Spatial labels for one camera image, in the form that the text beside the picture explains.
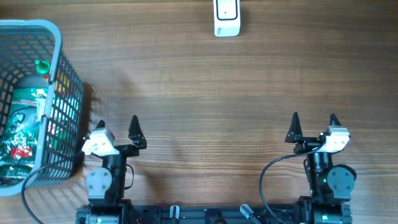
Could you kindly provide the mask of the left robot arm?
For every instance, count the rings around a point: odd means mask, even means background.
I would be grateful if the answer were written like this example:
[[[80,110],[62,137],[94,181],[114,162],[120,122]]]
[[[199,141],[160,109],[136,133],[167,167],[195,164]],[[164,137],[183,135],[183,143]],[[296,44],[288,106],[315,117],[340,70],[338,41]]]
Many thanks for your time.
[[[126,172],[132,169],[127,158],[139,156],[139,151],[147,147],[136,115],[131,119],[127,137],[130,144],[114,145],[115,137],[103,120],[85,137],[82,151],[102,159],[102,165],[86,177],[89,204],[76,211],[76,223],[142,223],[131,200],[124,198],[124,191],[131,188],[126,185]]]

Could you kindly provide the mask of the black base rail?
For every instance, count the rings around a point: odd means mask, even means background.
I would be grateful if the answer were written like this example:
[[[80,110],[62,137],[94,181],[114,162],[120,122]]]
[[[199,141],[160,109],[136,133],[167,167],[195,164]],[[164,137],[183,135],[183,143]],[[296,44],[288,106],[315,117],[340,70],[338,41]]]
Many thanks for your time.
[[[327,206],[273,204],[271,210],[284,223],[352,223],[349,205]],[[161,207],[156,205],[129,208],[82,207],[75,223],[277,223],[264,207]]]

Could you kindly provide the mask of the white barcode scanner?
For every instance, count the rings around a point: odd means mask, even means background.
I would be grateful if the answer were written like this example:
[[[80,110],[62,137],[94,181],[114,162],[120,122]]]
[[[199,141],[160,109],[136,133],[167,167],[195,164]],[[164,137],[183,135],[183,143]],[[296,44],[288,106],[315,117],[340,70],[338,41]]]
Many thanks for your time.
[[[214,35],[237,36],[241,28],[240,0],[213,0]]]

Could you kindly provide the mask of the grey plastic mesh basket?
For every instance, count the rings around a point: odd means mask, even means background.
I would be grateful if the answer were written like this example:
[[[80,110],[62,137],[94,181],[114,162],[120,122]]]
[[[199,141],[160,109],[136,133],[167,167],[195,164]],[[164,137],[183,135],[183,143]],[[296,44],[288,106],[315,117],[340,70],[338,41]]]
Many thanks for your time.
[[[14,90],[48,89],[34,167],[18,184],[1,184],[3,197],[19,194],[23,186],[62,183],[73,173],[85,91],[62,44],[62,34],[52,22],[1,21],[1,137]],[[36,60],[50,62],[47,81],[36,72]]]

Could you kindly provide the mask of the green cap sauce bottle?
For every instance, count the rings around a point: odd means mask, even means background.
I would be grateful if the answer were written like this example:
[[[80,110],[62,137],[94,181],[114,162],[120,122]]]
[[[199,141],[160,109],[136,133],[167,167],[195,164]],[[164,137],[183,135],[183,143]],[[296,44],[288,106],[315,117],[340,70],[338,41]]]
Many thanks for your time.
[[[36,60],[35,61],[35,68],[36,72],[44,79],[48,80],[50,77],[50,68],[51,64],[50,62],[46,60]]]

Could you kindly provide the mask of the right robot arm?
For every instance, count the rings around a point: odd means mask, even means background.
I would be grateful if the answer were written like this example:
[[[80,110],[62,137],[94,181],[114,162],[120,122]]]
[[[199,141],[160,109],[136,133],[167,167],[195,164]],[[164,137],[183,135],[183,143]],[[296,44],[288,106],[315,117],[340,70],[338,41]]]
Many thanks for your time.
[[[295,144],[295,156],[306,157],[303,166],[310,185],[310,195],[299,197],[293,205],[294,223],[353,222],[348,202],[357,173],[350,166],[332,161],[332,156],[343,151],[350,139],[348,128],[341,125],[335,114],[330,115],[328,128],[318,137],[305,137],[298,113],[292,115],[285,142]]]

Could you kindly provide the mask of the green 3M gloves packet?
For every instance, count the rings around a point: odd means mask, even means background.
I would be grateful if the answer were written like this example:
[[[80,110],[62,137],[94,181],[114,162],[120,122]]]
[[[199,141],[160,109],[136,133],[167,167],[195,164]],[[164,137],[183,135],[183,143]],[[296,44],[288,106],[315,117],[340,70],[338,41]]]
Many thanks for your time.
[[[16,185],[35,164],[41,116],[47,88],[18,88],[13,92],[1,137],[1,184]]]

